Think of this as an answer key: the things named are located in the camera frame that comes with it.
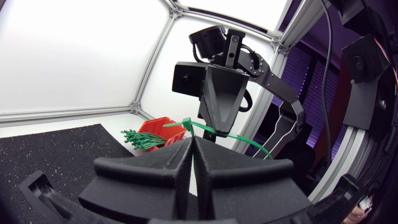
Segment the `cable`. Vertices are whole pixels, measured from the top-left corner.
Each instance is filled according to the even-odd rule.
[[[239,111],[240,111],[240,112],[248,112],[248,111],[251,109],[251,107],[253,106],[253,100],[251,99],[251,95],[250,95],[250,93],[248,92],[248,90],[245,90],[245,91],[244,91],[243,97],[244,97],[244,99],[247,101],[248,107],[243,108],[243,107],[240,106],[240,107],[239,107]]]
[[[381,51],[383,52],[384,56],[386,57],[388,63],[391,64],[390,58],[388,57],[387,52],[384,50],[383,46],[380,44],[380,42],[376,39],[375,36],[373,36],[374,41],[377,43],[377,46],[380,47]],[[394,71],[394,75],[396,77],[396,96],[398,96],[398,76],[397,76],[397,70],[393,67],[392,70]]]
[[[253,50],[248,47],[246,44],[242,44],[242,48],[248,50],[250,53],[253,53]]]
[[[206,62],[204,62],[204,61],[202,61],[202,60],[200,60],[200,59],[198,58],[198,55],[197,55],[197,47],[195,46],[195,44],[192,44],[192,46],[193,46],[193,57],[195,58],[195,60],[196,60],[197,62],[199,62],[199,63],[206,63]]]
[[[329,165],[331,163],[331,140],[330,140],[330,127],[329,127],[329,120],[328,120],[328,112],[326,110],[325,87],[326,87],[326,79],[328,76],[331,48],[332,48],[332,43],[333,43],[333,33],[331,30],[331,22],[330,22],[328,9],[326,8],[326,5],[323,2],[323,0],[320,0],[320,1],[321,1],[323,10],[325,11],[326,18],[328,20],[328,27],[329,27],[329,49],[328,49],[328,56],[327,56],[326,65],[325,65],[325,73],[323,74],[322,90],[321,90],[322,109],[323,109],[323,115],[325,116],[326,141],[327,141],[327,149],[328,149],[327,162],[326,162],[327,165],[326,166],[329,167]]]

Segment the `screw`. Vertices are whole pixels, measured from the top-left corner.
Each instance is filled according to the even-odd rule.
[[[385,100],[382,100],[382,101],[380,101],[380,107],[381,107],[381,109],[383,109],[383,110],[385,110],[385,109],[386,109],[386,107],[387,107],[387,103],[386,103],[386,101],[385,101]]]

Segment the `black plastic part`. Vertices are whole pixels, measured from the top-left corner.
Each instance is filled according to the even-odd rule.
[[[176,220],[184,216],[181,206],[187,206],[192,151],[200,219],[208,220]],[[290,179],[291,161],[253,159],[201,138],[134,160],[102,158],[95,167],[98,176],[82,198],[96,213],[56,193],[40,171],[20,188],[33,209],[53,224],[118,223],[104,216],[151,224],[341,223],[365,192],[353,177],[344,175],[331,195],[311,205]]]
[[[177,62],[172,90],[190,96],[201,96],[208,63]]]
[[[395,77],[392,67],[389,66],[373,81],[351,84],[343,123],[369,130],[375,141],[382,140],[389,132],[394,116]]]
[[[196,147],[200,219],[267,223],[310,205],[290,179],[291,161],[252,159],[200,138],[196,138]]]
[[[249,76],[209,65],[199,114],[215,131],[228,134],[235,122]]]
[[[372,34],[361,37],[345,47],[343,57],[355,83],[374,80],[389,65]]]
[[[212,26],[189,35],[191,44],[197,44],[201,58],[211,59],[222,53],[225,45],[223,26]]]
[[[119,223],[92,213],[54,191],[47,177],[39,170],[26,178],[20,190],[47,223]]]
[[[192,139],[139,157],[98,158],[97,176],[79,196],[87,209],[127,223],[185,219]]]
[[[238,67],[239,54],[242,48],[242,40],[245,35],[246,33],[239,30],[228,30],[223,51],[223,62],[220,64],[221,66],[233,69]]]
[[[246,53],[241,51],[238,63],[239,68],[251,77],[258,77],[259,75],[268,76],[271,73],[268,63],[255,52]]]

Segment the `black cable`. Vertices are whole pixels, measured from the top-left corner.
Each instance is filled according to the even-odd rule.
[[[321,90],[322,109],[323,109],[323,115],[325,116],[326,141],[327,141],[327,149],[328,149],[327,162],[326,162],[327,165],[326,166],[329,167],[329,165],[331,163],[331,140],[330,140],[330,127],[329,127],[329,120],[328,120],[328,112],[326,110],[325,87],[326,87],[326,79],[328,76],[331,49],[332,49],[332,43],[333,43],[333,33],[331,31],[331,22],[330,22],[328,9],[326,8],[326,5],[323,2],[323,0],[320,0],[320,1],[321,1],[323,10],[325,11],[326,18],[328,20],[328,27],[329,27],[329,49],[328,49],[328,56],[327,56],[326,65],[325,65],[325,73],[323,74],[322,90]]]
[[[198,55],[197,55],[197,47],[195,46],[195,44],[192,44],[192,46],[193,46],[193,57],[195,58],[195,60],[196,60],[197,62],[199,62],[199,63],[206,63],[206,62],[204,62],[204,61],[202,61],[202,60],[200,60],[200,59],[198,58]]]
[[[253,53],[253,50],[248,47],[246,44],[242,44],[242,48],[248,50],[250,53]]]
[[[248,112],[248,111],[251,109],[251,107],[253,106],[253,100],[251,99],[251,95],[250,95],[250,93],[248,92],[248,90],[245,90],[245,91],[244,91],[243,97],[244,97],[244,99],[247,101],[248,107],[243,108],[243,107],[240,106],[240,107],[239,107],[239,111],[240,111],[240,112]]]

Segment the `bundle of green zip ties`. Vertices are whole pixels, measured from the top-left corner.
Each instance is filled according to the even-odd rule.
[[[125,134],[125,143],[132,142],[131,144],[135,146],[134,150],[142,149],[143,152],[151,147],[166,144],[167,142],[166,139],[152,133],[138,133],[131,129],[130,131],[121,131],[121,133]]]
[[[219,133],[216,133],[216,131],[212,127],[209,127],[209,126],[206,126],[206,125],[203,125],[203,124],[200,124],[200,123],[193,122],[193,121],[191,121],[191,118],[184,118],[182,120],[182,122],[179,122],[179,123],[165,124],[165,125],[163,125],[163,127],[171,127],[171,126],[176,126],[176,125],[183,125],[188,131],[191,132],[192,137],[195,136],[195,133],[193,132],[192,125],[198,126],[199,128],[202,128],[205,131],[208,131],[210,133],[219,134]],[[257,148],[261,149],[263,152],[265,152],[268,155],[268,157],[270,159],[273,159],[272,156],[267,151],[267,149],[265,149],[260,144],[258,144],[257,142],[253,141],[252,139],[248,139],[248,138],[246,138],[244,136],[240,136],[240,135],[234,134],[234,133],[219,134],[219,135],[223,135],[225,137],[231,137],[231,138],[235,138],[235,139],[240,140],[240,141],[247,142],[247,143],[253,145],[254,147],[257,147]]]

